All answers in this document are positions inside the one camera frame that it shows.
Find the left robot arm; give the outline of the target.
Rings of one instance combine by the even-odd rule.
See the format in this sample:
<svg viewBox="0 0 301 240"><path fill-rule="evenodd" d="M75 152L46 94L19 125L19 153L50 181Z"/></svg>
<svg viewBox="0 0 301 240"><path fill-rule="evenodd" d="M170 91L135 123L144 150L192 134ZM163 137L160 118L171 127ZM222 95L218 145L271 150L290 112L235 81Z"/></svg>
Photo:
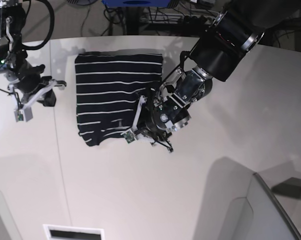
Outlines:
<svg viewBox="0 0 301 240"><path fill-rule="evenodd" d="M202 33L192 50L180 53L176 77L139 101L132 125L137 140L168 143L190 120L189 107L206 97L213 79L225 82L241 60L276 26L301 8L301 0L232 0Z"/></svg>

